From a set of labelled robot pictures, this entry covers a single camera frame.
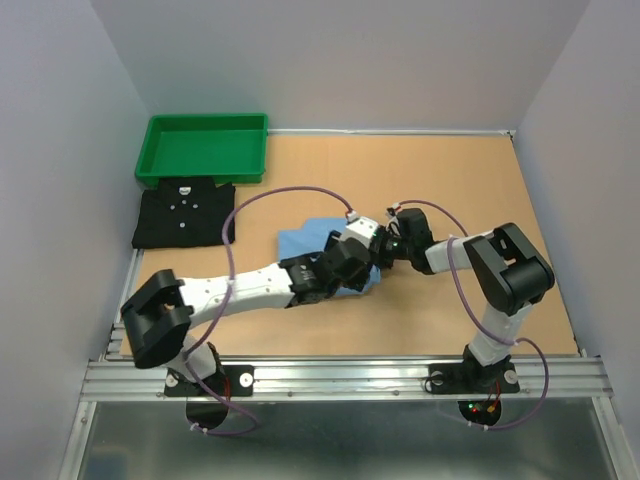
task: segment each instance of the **green tray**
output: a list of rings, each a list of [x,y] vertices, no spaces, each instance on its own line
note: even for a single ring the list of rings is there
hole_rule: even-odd
[[[136,178],[213,176],[216,183],[260,183],[268,118],[262,113],[156,115],[149,120]]]

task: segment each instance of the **wooden table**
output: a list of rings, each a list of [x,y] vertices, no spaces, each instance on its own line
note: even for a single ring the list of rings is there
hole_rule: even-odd
[[[345,196],[362,215],[386,221],[385,208],[404,199],[436,202],[470,233],[517,223],[548,258],[511,141],[507,137],[274,136],[259,185],[238,186],[236,204],[288,185],[318,185]],[[459,234],[443,214],[425,207],[436,239]],[[335,199],[315,192],[281,193],[243,210],[233,245],[239,272],[277,260],[276,234],[310,217],[340,217]],[[407,262],[383,274],[363,296],[335,298],[288,310],[260,310],[222,319],[212,341],[227,355],[461,354],[475,334],[449,273],[425,276]],[[146,251],[138,285],[157,270],[178,277],[226,275],[222,247]],[[478,315],[484,297],[472,271],[461,273]],[[199,335],[205,326],[195,329]],[[548,354],[577,347],[558,287],[522,328]],[[123,354],[130,354],[127,342]],[[520,346],[516,353],[533,353]]]

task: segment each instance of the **white wall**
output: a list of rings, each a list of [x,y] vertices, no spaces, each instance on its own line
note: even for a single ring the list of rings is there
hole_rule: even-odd
[[[516,135],[577,334],[640,460],[640,3],[592,0]]]
[[[515,128],[588,0],[92,0],[152,113]]]
[[[40,480],[108,338],[148,114],[86,0],[1,0],[0,45],[0,478]]]

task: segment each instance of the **folded blue fabric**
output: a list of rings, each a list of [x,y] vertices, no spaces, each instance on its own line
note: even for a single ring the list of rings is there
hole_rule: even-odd
[[[337,230],[342,232],[347,226],[344,218],[310,218],[302,228],[298,230],[281,230],[278,232],[278,259],[297,257],[305,253],[321,252],[327,243],[329,232]],[[371,268],[369,281],[362,292],[341,288],[336,296],[360,295],[371,288],[372,285],[380,283],[380,269]]]

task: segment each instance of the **gray floor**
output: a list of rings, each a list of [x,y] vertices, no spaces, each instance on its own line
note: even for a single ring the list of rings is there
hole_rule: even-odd
[[[532,401],[507,401],[502,421]],[[590,399],[548,400],[507,432],[447,418],[453,402],[250,405],[264,427],[241,438],[188,430],[180,402],[98,407],[86,480],[615,479]],[[233,428],[242,419],[228,420]]]

